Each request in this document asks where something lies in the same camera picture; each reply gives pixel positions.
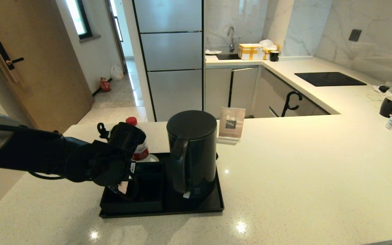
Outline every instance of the faucet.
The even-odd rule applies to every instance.
[[[229,34],[231,33],[232,30],[232,35],[231,35],[231,44],[229,45],[229,51],[232,53],[235,50],[235,43],[234,43],[234,27],[230,26],[228,30],[228,37]]]

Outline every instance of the stainless steel refrigerator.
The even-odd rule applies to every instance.
[[[202,110],[203,0],[133,0],[157,121]]]

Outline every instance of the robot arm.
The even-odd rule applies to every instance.
[[[137,127],[120,122],[111,130],[108,143],[87,143],[58,132],[19,126],[0,115],[0,168],[35,176],[57,174],[73,182],[93,181],[116,192],[116,186],[129,179],[131,156],[145,138]]]

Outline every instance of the red fire extinguisher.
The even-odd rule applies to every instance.
[[[108,91],[112,90],[110,82],[107,81],[106,78],[101,78],[101,80],[99,81],[99,85],[101,86],[101,91],[102,92],[108,92]]]

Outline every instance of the kettle handle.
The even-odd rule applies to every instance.
[[[188,144],[189,141],[177,138],[170,152],[170,177],[173,188],[180,193],[187,192],[187,186],[185,184],[185,156],[187,155]]]

